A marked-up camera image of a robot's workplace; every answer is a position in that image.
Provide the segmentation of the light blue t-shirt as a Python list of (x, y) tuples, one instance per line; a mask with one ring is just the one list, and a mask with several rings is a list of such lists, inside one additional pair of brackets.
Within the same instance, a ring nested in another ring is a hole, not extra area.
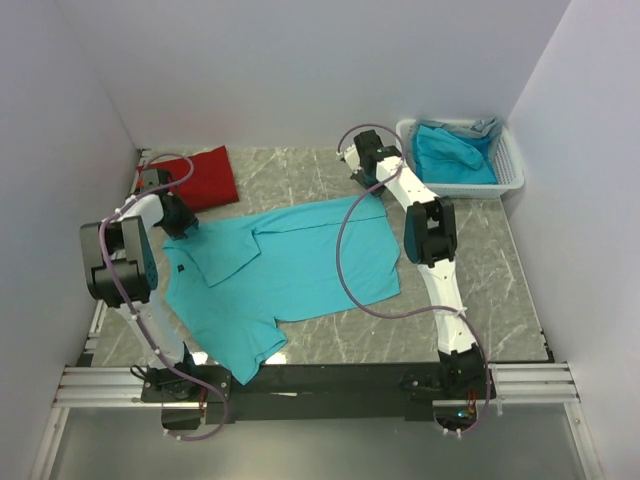
[(203, 223), (167, 240), (166, 303), (241, 384), (287, 342), (279, 322), (370, 305), (400, 292), (398, 242), (372, 196)]

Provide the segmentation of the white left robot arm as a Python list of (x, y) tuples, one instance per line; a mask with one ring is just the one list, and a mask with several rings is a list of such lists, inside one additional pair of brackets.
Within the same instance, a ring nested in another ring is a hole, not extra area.
[(172, 240), (193, 234), (199, 220), (176, 193), (165, 169), (140, 172), (141, 185), (113, 216), (80, 227), (87, 288), (129, 322), (143, 345), (147, 364), (158, 372), (172, 369), (164, 389), (176, 401), (193, 399), (200, 378), (193, 358), (169, 324), (157, 288), (160, 276), (149, 232), (159, 227)]

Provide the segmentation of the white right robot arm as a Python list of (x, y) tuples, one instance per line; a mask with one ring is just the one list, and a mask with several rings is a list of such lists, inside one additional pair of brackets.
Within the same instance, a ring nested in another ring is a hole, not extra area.
[(425, 283), (437, 327), (442, 361), (472, 354), (484, 360), (473, 328), (465, 320), (465, 307), (457, 278), (457, 230), (451, 200), (438, 196), (411, 170), (401, 148), (385, 146), (375, 130), (354, 136), (343, 153), (352, 178), (369, 193), (386, 189), (405, 213), (403, 246)]

